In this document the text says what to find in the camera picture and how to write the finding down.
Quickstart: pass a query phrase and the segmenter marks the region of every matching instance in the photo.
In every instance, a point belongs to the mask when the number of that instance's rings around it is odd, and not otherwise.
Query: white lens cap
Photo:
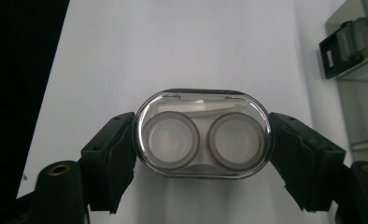
[[[216,119],[208,133],[214,158],[234,170],[247,170],[263,161],[265,133],[257,120],[239,112]]]
[[[142,136],[149,158],[164,169],[188,164],[199,147],[198,129],[191,119],[178,112],[155,115],[144,126]]]

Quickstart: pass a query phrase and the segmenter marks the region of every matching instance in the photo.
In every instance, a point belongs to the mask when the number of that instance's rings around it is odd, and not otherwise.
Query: white surface
[[[18,196],[45,166],[78,160],[110,118],[175,87],[245,92],[345,147],[317,55],[341,3],[72,0]],[[238,181],[169,179],[140,161],[134,171],[117,215],[92,212],[92,223],[328,223],[300,211],[271,164]]]

